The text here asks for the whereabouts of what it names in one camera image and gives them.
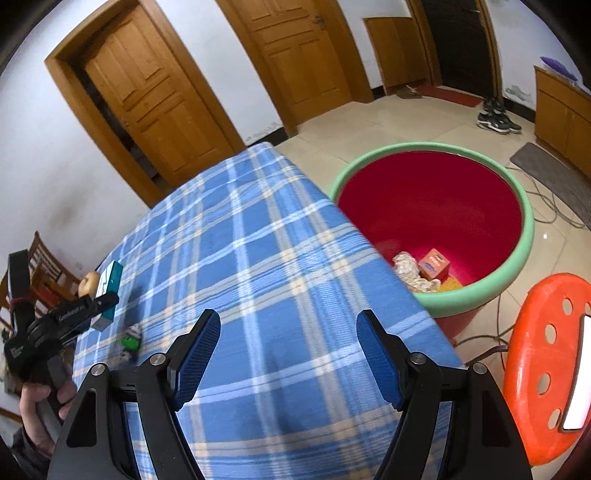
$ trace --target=crumpled plastic bag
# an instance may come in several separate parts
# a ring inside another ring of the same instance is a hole
[[[394,272],[411,291],[434,293],[441,287],[441,281],[426,280],[418,272],[418,263],[408,252],[400,252],[393,259]]]

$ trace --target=human hand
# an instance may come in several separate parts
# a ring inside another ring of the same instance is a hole
[[[74,397],[76,396],[76,384],[68,380],[57,392],[57,401],[63,405],[59,411],[62,420],[66,419]],[[37,415],[36,405],[45,400],[51,393],[47,385],[36,383],[25,383],[22,386],[21,401],[19,408],[22,415],[22,424],[28,437],[37,450],[47,456],[53,455],[56,444],[47,433],[41,419]]]

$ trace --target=wooden door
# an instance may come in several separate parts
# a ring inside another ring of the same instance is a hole
[[[231,0],[300,124],[351,101],[313,0]]]
[[[547,93],[538,92],[535,135],[563,155],[569,139],[572,111]]]
[[[142,6],[110,22],[81,59],[115,116],[171,186],[234,154]]]
[[[420,33],[412,18],[373,17],[363,21],[386,89],[429,76]]]

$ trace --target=door handle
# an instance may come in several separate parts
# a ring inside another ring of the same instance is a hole
[[[320,15],[315,15],[312,17],[312,21],[318,25],[320,27],[321,30],[326,30],[326,23],[324,21],[324,18],[322,18]]]

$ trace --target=metal screw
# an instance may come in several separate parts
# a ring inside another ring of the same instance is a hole
[[[163,353],[155,353],[150,357],[150,363],[154,366],[162,365],[166,360],[166,355]]]
[[[97,364],[94,367],[92,367],[92,370],[90,370],[90,373],[93,374],[95,377],[98,377],[104,371],[105,371],[105,366],[103,364]]]
[[[427,362],[427,357],[420,352],[410,354],[410,361],[415,365],[424,365]]]
[[[480,362],[477,362],[474,365],[472,365],[472,368],[479,375],[484,375],[486,372],[488,372],[488,370],[486,369],[486,365],[481,364]]]

